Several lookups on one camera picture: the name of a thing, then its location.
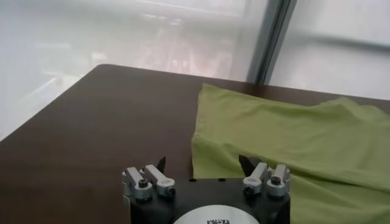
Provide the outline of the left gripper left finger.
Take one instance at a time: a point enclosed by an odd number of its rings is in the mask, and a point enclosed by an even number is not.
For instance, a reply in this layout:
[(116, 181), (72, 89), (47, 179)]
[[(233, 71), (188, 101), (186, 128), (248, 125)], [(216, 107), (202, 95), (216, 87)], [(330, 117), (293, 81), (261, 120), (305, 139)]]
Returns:
[(176, 182), (165, 174), (166, 157), (161, 158), (157, 165), (145, 165), (138, 170), (128, 167), (122, 171), (123, 195), (133, 197), (138, 201), (152, 199), (153, 192), (159, 197), (172, 199), (176, 196)]

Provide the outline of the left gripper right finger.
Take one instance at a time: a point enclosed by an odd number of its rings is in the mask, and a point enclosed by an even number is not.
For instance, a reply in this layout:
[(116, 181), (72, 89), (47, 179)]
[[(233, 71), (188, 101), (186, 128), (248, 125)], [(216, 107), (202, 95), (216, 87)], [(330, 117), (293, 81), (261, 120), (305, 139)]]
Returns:
[(275, 169), (259, 158), (239, 155), (239, 163), (245, 174), (243, 193), (245, 196), (265, 192), (273, 198), (282, 198), (290, 192), (290, 169), (279, 164)]

